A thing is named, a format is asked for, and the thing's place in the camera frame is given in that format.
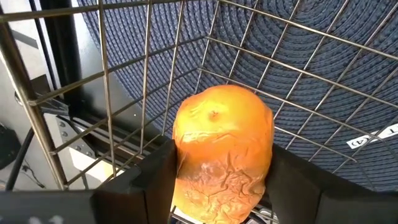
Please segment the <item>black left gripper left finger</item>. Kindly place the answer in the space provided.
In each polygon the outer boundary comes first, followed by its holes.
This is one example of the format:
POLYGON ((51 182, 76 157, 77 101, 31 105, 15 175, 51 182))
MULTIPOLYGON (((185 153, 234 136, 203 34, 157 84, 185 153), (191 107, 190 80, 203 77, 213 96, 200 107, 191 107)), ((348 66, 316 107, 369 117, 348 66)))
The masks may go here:
POLYGON ((176 175, 169 140, 97 189, 0 192, 0 224, 167 224, 176 175))

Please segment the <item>black table frame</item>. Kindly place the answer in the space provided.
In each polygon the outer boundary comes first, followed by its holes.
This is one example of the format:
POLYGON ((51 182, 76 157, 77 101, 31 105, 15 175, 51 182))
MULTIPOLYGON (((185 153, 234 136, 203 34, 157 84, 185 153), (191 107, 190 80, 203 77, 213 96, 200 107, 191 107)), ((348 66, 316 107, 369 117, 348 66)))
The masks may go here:
POLYGON ((49 68, 43 111, 66 126, 70 148, 123 161, 171 136, 177 15, 185 0, 30 0, 49 68))

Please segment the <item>white label strip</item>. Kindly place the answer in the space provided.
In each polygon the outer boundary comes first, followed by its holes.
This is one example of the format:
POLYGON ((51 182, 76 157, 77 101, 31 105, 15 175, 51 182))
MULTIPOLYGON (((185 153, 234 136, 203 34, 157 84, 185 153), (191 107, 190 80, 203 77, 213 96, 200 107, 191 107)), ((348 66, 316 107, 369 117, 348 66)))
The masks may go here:
MULTIPOLYGON (((395 135, 398 135, 398 123, 396 124, 392 124, 388 127, 386 127, 385 129, 381 130, 377 130, 371 133, 372 135, 376 135, 378 136, 378 138, 380 139, 385 139, 385 138, 389 138, 395 135)), ((365 145, 367 142, 375 142, 378 141, 377 138, 373 138, 370 135, 363 135, 360 137, 357 137, 355 139, 351 139, 349 141, 347 141, 347 145, 351 148, 351 149, 357 149, 363 145, 365 145)))

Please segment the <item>orange fruit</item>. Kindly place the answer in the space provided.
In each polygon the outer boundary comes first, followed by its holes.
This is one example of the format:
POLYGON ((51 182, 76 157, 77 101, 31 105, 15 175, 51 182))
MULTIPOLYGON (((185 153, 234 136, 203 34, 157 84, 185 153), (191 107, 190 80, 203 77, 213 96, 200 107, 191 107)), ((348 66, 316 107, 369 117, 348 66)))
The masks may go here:
POLYGON ((182 102, 172 139, 173 205, 205 224, 242 223, 266 191, 272 110, 247 88, 212 86, 182 102))

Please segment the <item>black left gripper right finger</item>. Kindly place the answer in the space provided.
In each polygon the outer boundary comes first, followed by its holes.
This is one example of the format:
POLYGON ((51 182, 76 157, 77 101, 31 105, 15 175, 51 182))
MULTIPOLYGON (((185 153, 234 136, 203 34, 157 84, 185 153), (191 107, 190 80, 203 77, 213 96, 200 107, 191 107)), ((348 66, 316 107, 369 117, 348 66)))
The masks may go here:
POLYGON ((398 224, 398 193, 379 193, 274 145, 266 192, 280 224, 398 224))

